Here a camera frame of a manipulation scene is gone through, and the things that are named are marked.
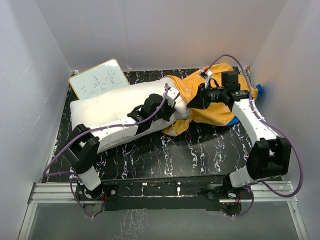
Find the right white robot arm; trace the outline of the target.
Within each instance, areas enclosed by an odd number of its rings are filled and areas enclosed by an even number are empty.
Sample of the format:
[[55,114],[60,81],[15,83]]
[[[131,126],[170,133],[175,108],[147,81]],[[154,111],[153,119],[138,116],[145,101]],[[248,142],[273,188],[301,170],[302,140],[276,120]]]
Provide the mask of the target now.
[[250,92],[242,90],[237,71],[224,71],[221,84],[212,87],[212,73],[207,69],[199,71],[204,79],[197,88],[195,97],[187,104],[191,109],[207,109],[212,103],[223,103],[239,119],[253,145],[244,167],[227,174],[221,186],[214,192],[233,199],[241,188],[261,180],[284,176],[288,173],[291,149],[289,141],[280,137],[266,126],[257,111]]

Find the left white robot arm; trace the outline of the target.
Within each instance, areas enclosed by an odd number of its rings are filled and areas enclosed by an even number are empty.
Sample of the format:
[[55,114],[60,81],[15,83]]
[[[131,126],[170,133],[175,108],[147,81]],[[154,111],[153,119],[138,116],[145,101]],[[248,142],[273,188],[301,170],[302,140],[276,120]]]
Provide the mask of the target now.
[[103,184],[95,170],[97,154],[125,142],[163,130],[175,119],[180,93],[170,88],[167,94],[151,94],[119,120],[101,125],[97,130],[79,124],[67,141],[63,157],[84,185],[85,195],[93,200],[103,195]]

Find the orange and blue pillowcase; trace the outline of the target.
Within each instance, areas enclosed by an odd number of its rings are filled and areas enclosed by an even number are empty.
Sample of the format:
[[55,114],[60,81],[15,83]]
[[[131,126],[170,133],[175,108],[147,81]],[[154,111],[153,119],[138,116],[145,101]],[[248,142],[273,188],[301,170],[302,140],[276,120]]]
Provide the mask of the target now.
[[[210,71],[213,73],[213,79],[221,86],[221,73],[233,71],[233,67],[228,63],[219,63],[213,65]],[[185,78],[179,78],[173,75],[166,75],[165,77],[173,81],[175,88],[179,90],[183,99],[189,103],[192,98],[196,96],[198,86],[205,82],[205,80],[199,76],[199,72],[200,70],[197,70]],[[238,81],[241,90],[249,90],[245,76],[239,74]],[[251,87],[251,91],[253,99],[256,100],[259,93],[258,89]],[[185,132],[192,121],[218,127],[229,127],[238,123],[240,120],[223,103],[211,103],[207,109],[191,108],[189,116],[186,119],[176,120],[175,123],[163,129],[162,132],[165,135],[176,137]]]

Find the white pillow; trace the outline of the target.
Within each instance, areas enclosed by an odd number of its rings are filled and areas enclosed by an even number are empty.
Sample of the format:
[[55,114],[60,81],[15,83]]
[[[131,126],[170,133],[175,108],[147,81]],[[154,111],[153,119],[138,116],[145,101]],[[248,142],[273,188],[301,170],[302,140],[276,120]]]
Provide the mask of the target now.
[[[171,77],[163,77],[151,82],[141,82],[110,90],[93,98],[72,101],[70,103],[71,128],[74,129],[79,124],[87,128],[112,125],[113,122],[127,116],[135,107],[142,105],[151,94],[163,96],[165,84],[178,89]],[[101,153],[153,132],[172,127],[178,120],[184,121],[191,115],[191,111],[187,108],[187,101],[181,95],[175,100],[174,109],[175,112],[169,121],[157,120],[151,124],[150,129],[135,136],[123,136],[110,141],[103,137],[97,152]]]

